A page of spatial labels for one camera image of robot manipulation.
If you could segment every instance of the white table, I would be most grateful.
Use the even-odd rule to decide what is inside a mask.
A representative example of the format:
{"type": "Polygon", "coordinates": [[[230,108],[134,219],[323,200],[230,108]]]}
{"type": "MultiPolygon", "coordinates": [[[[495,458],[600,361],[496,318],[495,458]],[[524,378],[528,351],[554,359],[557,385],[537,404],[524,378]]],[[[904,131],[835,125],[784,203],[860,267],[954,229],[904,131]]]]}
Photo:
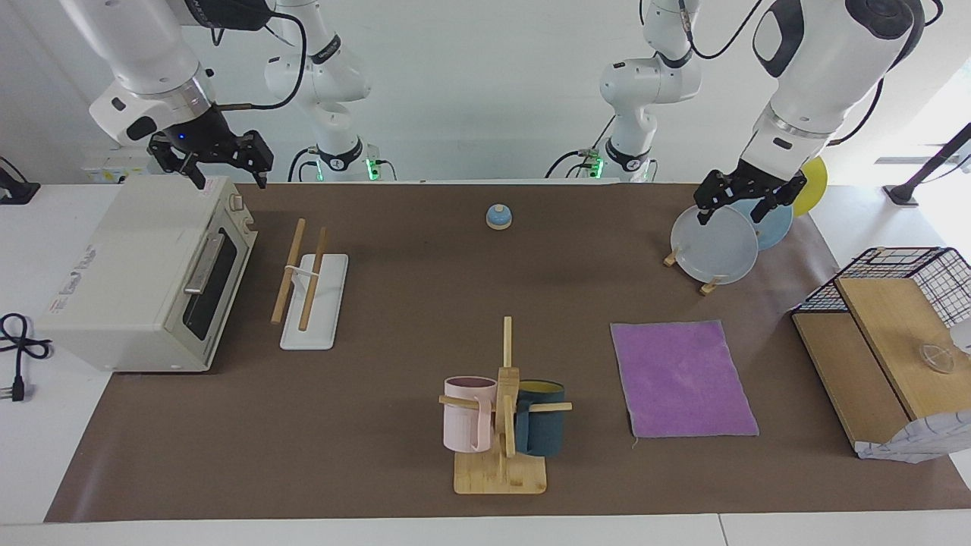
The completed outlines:
{"type": "MultiPolygon", "coordinates": [[[[47,186],[28,206],[0,209],[4,240],[0,311],[37,316],[45,309],[117,191],[112,186],[47,186]]],[[[897,209],[876,188],[831,188],[813,217],[840,265],[871,246],[944,244],[921,209],[897,209]]],[[[0,355],[0,382],[13,377],[13,362],[12,355],[0,355]]],[[[929,546],[964,545],[971,535],[971,511],[963,510],[36,525],[44,520],[110,376],[65,351],[48,360],[31,360],[25,368],[28,383],[37,386],[31,399],[17,404],[0,400],[0,524],[5,524],[0,526],[0,544],[129,544],[137,534],[140,544],[262,545],[285,536],[293,544],[435,545],[458,540],[474,546],[493,543],[496,536],[505,534],[537,546],[626,542],[929,546]]],[[[954,459],[965,482],[971,482],[971,454],[954,459]]]]}

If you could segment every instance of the white plate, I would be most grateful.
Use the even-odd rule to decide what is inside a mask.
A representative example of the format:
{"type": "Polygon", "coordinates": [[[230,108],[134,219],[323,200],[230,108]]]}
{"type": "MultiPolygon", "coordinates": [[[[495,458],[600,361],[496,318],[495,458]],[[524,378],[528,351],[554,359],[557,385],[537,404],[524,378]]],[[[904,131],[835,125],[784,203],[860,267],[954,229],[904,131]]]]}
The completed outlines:
{"type": "Polygon", "coordinates": [[[765,251],[778,245],[786,238],[789,229],[792,228],[792,219],[795,215],[792,212],[792,205],[776,207],[765,215],[762,222],[755,223],[752,220],[752,210],[757,204],[758,199],[743,199],[728,206],[742,213],[742,216],[752,224],[755,235],[758,237],[758,249],[765,251]]]}
{"type": "Polygon", "coordinates": [[[721,207],[698,223],[698,207],[684,211],[671,229],[671,250],[682,269],[702,283],[727,285],[752,271],[758,258],[758,237],[742,213],[721,207]]]}

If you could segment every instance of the purple cloth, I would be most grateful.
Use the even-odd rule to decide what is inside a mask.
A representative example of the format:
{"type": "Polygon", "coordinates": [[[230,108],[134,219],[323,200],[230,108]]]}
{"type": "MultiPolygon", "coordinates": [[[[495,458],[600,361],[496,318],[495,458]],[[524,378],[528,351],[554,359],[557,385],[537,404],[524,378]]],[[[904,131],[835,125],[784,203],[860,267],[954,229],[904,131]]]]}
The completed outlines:
{"type": "Polygon", "coordinates": [[[638,438],[758,436],[721,321],[611,324],[638,438]]]}

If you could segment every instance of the yellow plate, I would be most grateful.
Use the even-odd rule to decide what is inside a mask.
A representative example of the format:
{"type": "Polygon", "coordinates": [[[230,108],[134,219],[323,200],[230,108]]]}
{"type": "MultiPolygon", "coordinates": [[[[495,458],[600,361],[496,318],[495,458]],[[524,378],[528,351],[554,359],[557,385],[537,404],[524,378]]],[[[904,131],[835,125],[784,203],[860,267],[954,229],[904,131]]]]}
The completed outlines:
{"type": "Polygon", "coordinates": [[[806,176],[806,186],[792,203],[792,213],[795,216],[808,213],[820,203],[822,195],[826,193],[826,183],[829,179],[822,157],[817,157],[803,165],[802,174],[806,176]]]}

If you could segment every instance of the black wire rack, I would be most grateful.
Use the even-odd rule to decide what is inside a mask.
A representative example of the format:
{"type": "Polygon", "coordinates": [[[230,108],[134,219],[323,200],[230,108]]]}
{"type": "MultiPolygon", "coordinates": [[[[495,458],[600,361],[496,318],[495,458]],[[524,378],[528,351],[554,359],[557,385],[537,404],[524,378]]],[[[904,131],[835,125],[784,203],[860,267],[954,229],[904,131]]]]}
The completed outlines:
{"type": "Polygon", "coordinates": [[[948,328],[971,318],[971,266],[952,248],[873,248],[854,258],[792,313],[845,313],[837,279],[914,279],[948,328]]]}

